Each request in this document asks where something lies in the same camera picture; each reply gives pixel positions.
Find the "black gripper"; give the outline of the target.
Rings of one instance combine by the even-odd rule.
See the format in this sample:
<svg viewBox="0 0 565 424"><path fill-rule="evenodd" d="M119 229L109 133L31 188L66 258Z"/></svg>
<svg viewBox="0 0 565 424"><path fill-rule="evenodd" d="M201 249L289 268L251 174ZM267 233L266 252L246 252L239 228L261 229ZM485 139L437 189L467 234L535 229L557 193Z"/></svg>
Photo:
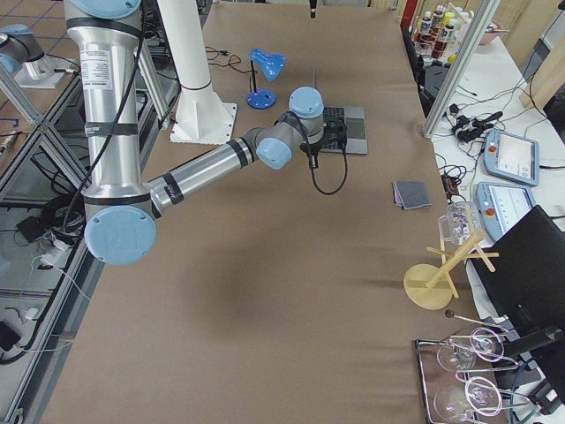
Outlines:
<svg viewBox="0 0 565 424"><path fill-rule="evenodd" d="M317 0L310 0L309 1L309 7L310 7L310 18L314 19L316 17L316 11L317 11Z"/></svg>
<svg viewBox="0 0 565 424"><path fill-rule="evenodd" d="M299 148L301 151L303 151L306 154L308 158L309 168L318 169L319 168L318 155L319 152L323 149L323 143L321 141L313 144L303 142Z"/></svg>

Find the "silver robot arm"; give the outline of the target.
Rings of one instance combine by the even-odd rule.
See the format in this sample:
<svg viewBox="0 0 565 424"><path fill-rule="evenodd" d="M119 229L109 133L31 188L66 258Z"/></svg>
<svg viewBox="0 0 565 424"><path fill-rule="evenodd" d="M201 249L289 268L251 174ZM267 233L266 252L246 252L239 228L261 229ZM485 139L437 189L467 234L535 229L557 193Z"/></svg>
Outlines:
<svg viewBox="0 0 565 424"><path fill-rule="evenodd" d="M67 33L79 47L89 143L90 180L84 239L90 253L112 265L136 262L153 247L155 220L171 206L255 160L279 170L300 148L325 133L323 102L312 87L296 89L275 123L231 135L237 107L214 91L200 17L193 1L161 1L162 24L180 85L177 142L209 143L212 149L143 182L134 79L142 69L144 32L139 1L68 1Z"/></svg>

